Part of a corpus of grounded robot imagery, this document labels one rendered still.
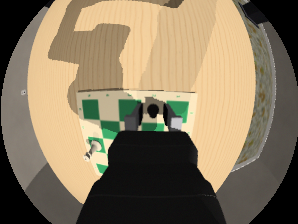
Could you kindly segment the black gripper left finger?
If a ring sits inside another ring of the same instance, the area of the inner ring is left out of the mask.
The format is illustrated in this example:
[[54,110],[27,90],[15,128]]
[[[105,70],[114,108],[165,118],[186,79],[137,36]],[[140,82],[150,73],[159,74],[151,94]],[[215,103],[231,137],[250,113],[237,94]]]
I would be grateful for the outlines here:
[[124,124],[125,130],[138,131],[143,119],[143,103],[138,103],[131,115],[125,115]]

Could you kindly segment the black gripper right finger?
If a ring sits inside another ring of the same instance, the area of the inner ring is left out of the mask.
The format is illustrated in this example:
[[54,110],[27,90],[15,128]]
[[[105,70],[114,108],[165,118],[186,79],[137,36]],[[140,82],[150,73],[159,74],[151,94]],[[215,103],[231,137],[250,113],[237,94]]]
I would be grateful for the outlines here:
[[176,115],[169,104],[163,105],[163,119],[168,131],[181,131],[183,118]]

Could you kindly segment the green and cream chessboard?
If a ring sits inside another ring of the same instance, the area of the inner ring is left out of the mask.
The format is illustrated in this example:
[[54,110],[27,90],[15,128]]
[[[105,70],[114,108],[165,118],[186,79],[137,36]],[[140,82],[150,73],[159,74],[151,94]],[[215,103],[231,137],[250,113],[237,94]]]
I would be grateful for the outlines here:
[[[87,152],[91,142],[97,140],[102,148],[90,158],[96,175],[102,176],[108,167],[108,148],[117,133],[125,130],[124,117],[131,114],[138,103],[143,103],[143,119],[138,131],[168,131],[163,119],[163,105],[169,104],[176,115],[183,118],[182,131],[192,136],[197,93],[152,91],[152,90],[110,90],[77,92],[77,107],[80,126]],[[156,104],[159,112],[151,118],[147,112],[150,104]]]

